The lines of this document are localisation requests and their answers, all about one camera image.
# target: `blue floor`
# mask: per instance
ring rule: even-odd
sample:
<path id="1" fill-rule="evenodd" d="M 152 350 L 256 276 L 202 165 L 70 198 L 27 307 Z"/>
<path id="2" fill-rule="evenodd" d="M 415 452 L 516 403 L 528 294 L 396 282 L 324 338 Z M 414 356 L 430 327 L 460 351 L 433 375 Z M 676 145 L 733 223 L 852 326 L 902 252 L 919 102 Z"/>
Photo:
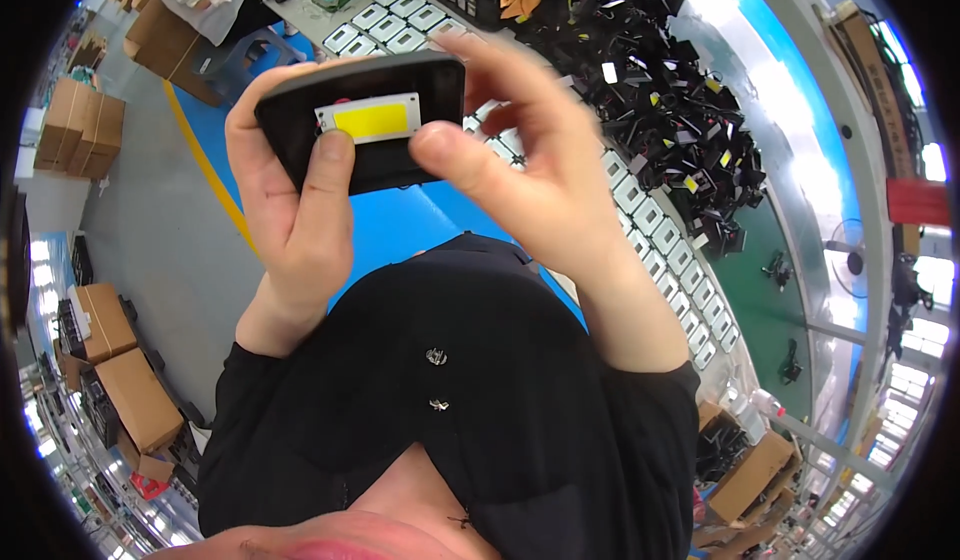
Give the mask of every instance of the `blue floor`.
<path id="1" fill-rule="evenodd" d="M 290 38 L 294 47 L 304 50 L 309 43 L 302 35 Z M 265 56 L 251 67 L 251 72 L 262 71 Z M 210 108 L 190 94 L 174 87 L 180 103 L 206 160 L 241 211 L 240 194 L 227 160 L 224 140 L 224 121 L 230 108 Z M 430 182 L 409 189 L 389 189 L 350 198 L 353 206 L 353 271 L 341 292 L 359 278 L 381 266 L 400 262 L 416 252 L 430 249 L 444 241 L 470 230 L 477 234 L 513 241 L 504 230 L 479 207 L 446 182 Z M 560 289 L 556 280 L 546 271 L 541 272 L 547 284 L 583 322 L 580 308 Z"/>

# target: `worker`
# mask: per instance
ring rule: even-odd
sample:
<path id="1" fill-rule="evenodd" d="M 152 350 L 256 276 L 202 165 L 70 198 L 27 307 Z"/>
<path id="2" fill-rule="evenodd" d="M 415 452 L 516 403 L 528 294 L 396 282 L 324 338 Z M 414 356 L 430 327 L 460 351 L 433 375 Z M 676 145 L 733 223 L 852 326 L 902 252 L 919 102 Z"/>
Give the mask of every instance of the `worker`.
<path id="1" fill-rule="evenodd" d="M 277 25 L 281 18 L 260 0 L 160 0 L 195 31 L 216 46 L 236 43 L 260 29 Z M 297 30 L 284 23 L 284 34 Z"/>
<path id="2" fill-rule="evenodd" d="M 460 125 L 410 141 L 518 246 L 465 234 L 357 281 L 354 143 L 316 142 L 299 195 L 254 108 L 226 150 L 266 269 L 236 326 L 199 467 L 203 542 L 188 558 L 685 558 L 699 385 L 687 338 L 623 236 L 594 117 L 525 52 L 439 42 L 466 65 L 465 108 L 507 100 L 527 169 Z M 589 334 L 526 253 L 576 283 Z"/>

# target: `gray floor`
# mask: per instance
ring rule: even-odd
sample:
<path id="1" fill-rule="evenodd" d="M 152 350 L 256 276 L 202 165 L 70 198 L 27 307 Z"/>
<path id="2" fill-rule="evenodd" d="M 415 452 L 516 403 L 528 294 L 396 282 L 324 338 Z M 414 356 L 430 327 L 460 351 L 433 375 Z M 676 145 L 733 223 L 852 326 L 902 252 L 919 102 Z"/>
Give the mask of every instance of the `gray floor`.
<path id="1" fill-rule="evenodd" d="M 81 227 L 97 279 L 133 301 L 174 386 L 211 420 L 263 268 L 191 155 L 161 79 L 123 55 L 123 26 L 98 71 L 105 92 L 126 101 L 123 151 L 109 186 L 91 191 Z"/>

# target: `finger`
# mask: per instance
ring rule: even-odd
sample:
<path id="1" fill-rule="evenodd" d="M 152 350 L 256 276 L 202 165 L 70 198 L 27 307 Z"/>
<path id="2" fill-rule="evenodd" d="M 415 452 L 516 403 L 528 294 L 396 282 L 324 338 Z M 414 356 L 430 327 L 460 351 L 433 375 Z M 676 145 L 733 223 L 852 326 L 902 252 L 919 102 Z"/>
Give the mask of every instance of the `finger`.
<path id="1" fill-rule="evenodd" d="M 410 155 L 427 172 L 473 199 L 494 220 L 518 214 L 526 177 L 456 125 L 427 124 L 410 140 Z"/>
<path id="2" fill-rule="evenodd" d="M 515 128 L 518 121 L 517 106 L 498 106 L 491 110 L 480 124 L 480 130 L 489 136 L 495 136 L 509 129 Z"/>
<path id="3" fill-rule="evenodd" d="M 557 75 L 519 49 L 474 37 L 439 37 L 437 42 L 468 62 L 467 71 L 475 81 L 475 90 L 488 86 L 491 99 L 537 106 L 551 114 L 563 113 L 563 108 L 571 103 L 556 83 Z"/>
<path id="4" fill-rule="evenodd" d="M 229 160 L 230 169 L 233 171 L 234 179 L 236 179 L 240 188 L 243 187 L 243 181 L 246 180 L 247 174 L 262 169 L 270 162 L 278 161 L 277 155 L 267 142 L 267 138 L 260 130 L 260 125 L 254 116 L 254 109 L 260 99 L 284 81 L 319 70 L 326 70 L 338 64 L 364 59 L 349 58 L 322 64 L 303 62 L 293 66 L 272 68 L 253 79 L 253 82 L 246 87 L 240 99 L 237 100 L 236 105 L 226 115 L 226 122 L 223 126 L 226 138 L 226 156 Z"/>
<path id="5" fill-rule="evenodd" d="M 327 70 L 333 66 L 338 66 L 350 62 L 362 62 L 367 57 L 344 58 L 342 60 L 332 60 L 324 63 L 301 62 L 292 66 L 281 66 L 271 68 L 253 79 L 253 82 L 246 86 L 240 99 L 226 116 L 226 127 L 228 129 L 259 129 L 257 118 L 254 116 L 254 108 L 260 102 L 260 99 L 272 91 L 274 87 L 304 74 Z"/>
<path id="6" fill-rule="evenodd" d="M 329 131 L 317 139 L 300 192 L 292 239 L 314 242 L 331 225 L 342 224 L 350 211 L 354 139 L 343 131 Z"/>

